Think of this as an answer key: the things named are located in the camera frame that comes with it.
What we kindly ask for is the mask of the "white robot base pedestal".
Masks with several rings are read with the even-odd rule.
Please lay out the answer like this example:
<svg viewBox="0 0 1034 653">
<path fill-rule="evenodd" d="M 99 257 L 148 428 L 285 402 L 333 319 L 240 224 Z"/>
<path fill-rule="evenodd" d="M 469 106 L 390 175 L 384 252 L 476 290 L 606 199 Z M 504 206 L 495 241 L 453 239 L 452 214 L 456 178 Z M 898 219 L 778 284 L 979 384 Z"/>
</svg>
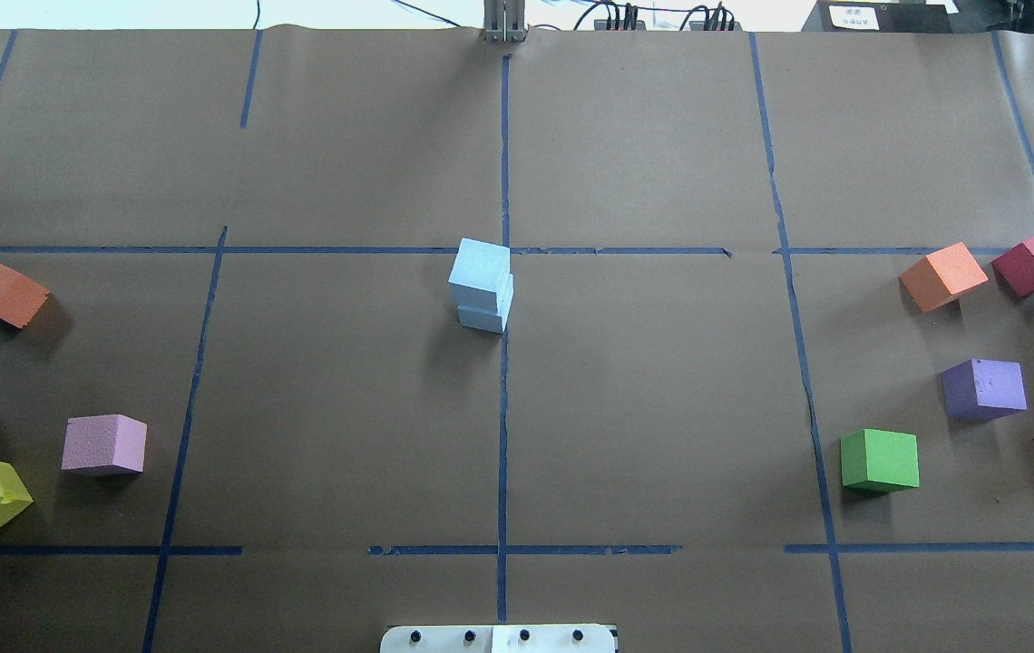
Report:
<svg viewBox="0 0 1034 653">
<path fill-rule="evenodd" d="M 381 652 L 617 652 L 615 627 L 597 623 L 392 627 Z"/>
</svg>

